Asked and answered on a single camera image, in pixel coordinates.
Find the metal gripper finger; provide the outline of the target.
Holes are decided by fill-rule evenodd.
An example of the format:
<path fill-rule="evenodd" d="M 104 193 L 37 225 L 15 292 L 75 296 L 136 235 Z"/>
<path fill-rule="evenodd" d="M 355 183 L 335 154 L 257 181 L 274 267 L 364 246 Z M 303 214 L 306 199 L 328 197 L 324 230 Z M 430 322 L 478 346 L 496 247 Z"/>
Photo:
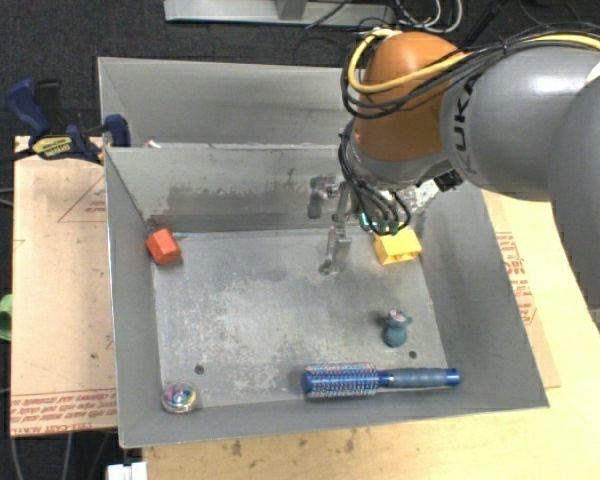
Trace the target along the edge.
<path fill-rule="evenodd" d="M 347 266 L 348 256 L 351 250 L 352 239 L 346 236 L 338 236 L 335 242 L 335 270 L 343 272 Z"/>
<path fill-rule="evenodd" d="M 329 275 L 337 270 L 336 249 L 338 238 L 338 229 L 335 226 L 331 226 L 328 232 L 325 256 L 319 266 L 319 273 L 321 275 Z"/>

